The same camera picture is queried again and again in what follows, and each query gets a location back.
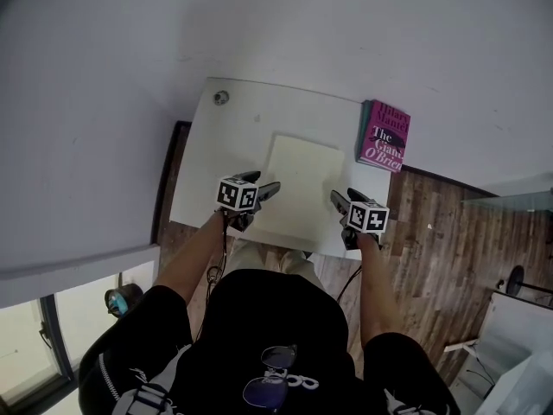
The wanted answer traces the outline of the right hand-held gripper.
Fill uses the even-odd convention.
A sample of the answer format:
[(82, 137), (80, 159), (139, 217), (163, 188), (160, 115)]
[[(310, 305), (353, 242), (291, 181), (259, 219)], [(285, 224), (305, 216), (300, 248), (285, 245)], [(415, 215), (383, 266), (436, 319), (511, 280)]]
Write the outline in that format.
[(347, 250), (357, 250), (358, 235), (369, 234), (379, 242), (379, 235), (385, 232), (390, 209), (382, 207), (354, 188), (347, 189), (346, 199), (338, 191), (332, 190), (330, 201), (342, 215), (341, 238)]

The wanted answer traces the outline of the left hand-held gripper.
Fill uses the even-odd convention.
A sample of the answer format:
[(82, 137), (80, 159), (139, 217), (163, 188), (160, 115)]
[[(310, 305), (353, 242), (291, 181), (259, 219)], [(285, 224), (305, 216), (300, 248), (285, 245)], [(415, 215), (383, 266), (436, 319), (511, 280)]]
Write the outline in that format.
[(216, 205), (227, 218), (229, 227), (244, 232), (254, 220), (254, 215), (261, 209), (260, 201), (267, 201), (276, 195), (280, 182), (257, 185), (260, 171), (247, 171), (219, 179)]

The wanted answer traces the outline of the cream square board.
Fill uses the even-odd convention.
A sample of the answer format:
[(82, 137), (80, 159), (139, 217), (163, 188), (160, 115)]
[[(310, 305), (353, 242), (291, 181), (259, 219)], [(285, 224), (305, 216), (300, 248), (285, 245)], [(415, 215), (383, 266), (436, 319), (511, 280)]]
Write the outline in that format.
[(281, 188), (263, 203), (248, 235), (268, 245), (342, 256), (330, 193), (340, 184), (344, 160), (341, 150), (276, 135), (263, 183), (280, 182)]

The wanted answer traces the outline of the person's right forearm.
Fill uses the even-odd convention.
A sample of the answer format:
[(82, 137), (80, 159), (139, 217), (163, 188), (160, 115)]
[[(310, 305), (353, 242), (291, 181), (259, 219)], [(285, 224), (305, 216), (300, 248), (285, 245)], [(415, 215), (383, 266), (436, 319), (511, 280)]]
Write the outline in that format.
[(358, 247), (361, 252), (360, 340), (364, 348), (378, 335), (398, 332), (401, 318), (377, 241), (370, 234), (359, 233)]

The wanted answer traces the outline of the person's left forearm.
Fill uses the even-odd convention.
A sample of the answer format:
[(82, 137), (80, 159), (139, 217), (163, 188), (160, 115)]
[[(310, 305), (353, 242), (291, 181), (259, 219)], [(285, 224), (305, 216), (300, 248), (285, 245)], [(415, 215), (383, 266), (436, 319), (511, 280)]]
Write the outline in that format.
[(209, 260), (223, 245), (225, 218), (223, 212), (214, 212), (168, 262), (155, 285), (170, 288), (189, 303)]

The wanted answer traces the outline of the magenta book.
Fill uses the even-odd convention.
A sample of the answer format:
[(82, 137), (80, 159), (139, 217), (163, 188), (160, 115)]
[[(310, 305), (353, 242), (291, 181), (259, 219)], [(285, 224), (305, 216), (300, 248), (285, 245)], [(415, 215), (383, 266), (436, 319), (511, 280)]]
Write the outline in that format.
[(410, 115), (379, 100), (362, 103), (355, 161), (391, 173), (401, 171)]

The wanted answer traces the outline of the person's beige trousers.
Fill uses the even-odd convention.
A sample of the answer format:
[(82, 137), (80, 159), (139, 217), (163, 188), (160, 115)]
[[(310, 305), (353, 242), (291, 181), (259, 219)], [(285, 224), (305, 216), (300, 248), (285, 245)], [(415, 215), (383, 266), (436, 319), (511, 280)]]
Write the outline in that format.
[[(226, 261), (226, 268), (223, 276), (243, 269), (267, 271), (267, 267), (262, 259), (261, 249), (261, 245), (257, 242), (245, 239), (235, 240), (232, 245), (231, 255)], [(304, 258), (303, 251), (287, 251), (281, 257), (278, 271), (283, 274), (302, 277), (319, 289), (325, 290), (320, 279), (315, 274), (315, 265), (309, 259)]]

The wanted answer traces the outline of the person's black shirt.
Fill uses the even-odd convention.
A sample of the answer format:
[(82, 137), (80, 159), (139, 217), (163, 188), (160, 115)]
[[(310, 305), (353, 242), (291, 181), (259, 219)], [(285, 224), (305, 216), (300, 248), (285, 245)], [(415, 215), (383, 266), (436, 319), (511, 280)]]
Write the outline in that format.
[[(355, 374), (341, 307), (296, 275), (243, 269), (209, 298), (199, 337), (185, 300), (149, 289), (88, 350), (79, 367), (83, 415), (461, 415), (422, 347), (384, 333), (364, 347)], [(297, 346), (277, 413), (248, 405), (264, 375), (261, 354)]]

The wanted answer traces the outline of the frosted glass door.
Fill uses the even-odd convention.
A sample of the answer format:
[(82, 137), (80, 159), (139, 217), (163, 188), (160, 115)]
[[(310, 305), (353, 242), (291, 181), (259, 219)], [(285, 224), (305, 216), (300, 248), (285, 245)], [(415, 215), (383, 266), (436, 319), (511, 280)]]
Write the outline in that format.
[(553, 189), (521, 195), (464, 200), (462, 203), (470, 206), (504, 209), (516, 212), (553, 212)]

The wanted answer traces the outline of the black round floor stand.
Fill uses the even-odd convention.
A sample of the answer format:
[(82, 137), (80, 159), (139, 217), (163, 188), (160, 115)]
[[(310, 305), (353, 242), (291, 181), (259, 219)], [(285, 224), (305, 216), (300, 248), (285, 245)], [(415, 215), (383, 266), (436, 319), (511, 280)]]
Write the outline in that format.
[(553, 297), (553, 290), (529, 284), (524, 281), (524, 267), (515, 265), (507, 280), (500, 279), (496, 289), (508, 296), (516, 297), (522, 289), (544, 293), (547, 297)]

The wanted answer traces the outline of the white side table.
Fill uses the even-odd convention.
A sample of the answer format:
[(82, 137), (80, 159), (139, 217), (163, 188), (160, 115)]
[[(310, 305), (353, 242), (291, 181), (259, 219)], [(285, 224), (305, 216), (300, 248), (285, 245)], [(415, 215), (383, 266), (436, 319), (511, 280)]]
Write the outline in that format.
[(450, 391), (461, 415), (553, 415), (553, 309), (492, 294), (480, 332), (447, 345), (465, 354)]

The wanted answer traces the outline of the dark sunglasses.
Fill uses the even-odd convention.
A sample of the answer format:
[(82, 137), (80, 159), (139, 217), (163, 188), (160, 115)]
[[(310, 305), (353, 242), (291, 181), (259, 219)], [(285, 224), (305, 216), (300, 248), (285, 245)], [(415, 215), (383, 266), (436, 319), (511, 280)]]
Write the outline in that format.
[(274, 346), (261, 354), (260, 361), (266, 367), (264, 375), (250, 380), (242, 393), (250, 406), (277, 413), (286, 399), (289, 381), (288, 371), (296, 362), (297, 346)]

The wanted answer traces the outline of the black window frame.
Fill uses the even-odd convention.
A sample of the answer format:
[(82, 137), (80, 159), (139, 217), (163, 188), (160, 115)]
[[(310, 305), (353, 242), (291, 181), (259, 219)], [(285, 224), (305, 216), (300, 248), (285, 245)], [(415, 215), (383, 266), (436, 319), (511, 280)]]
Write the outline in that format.
[(41, 415), (76, 386), (54, 296), (0, 309), (0, 415)]

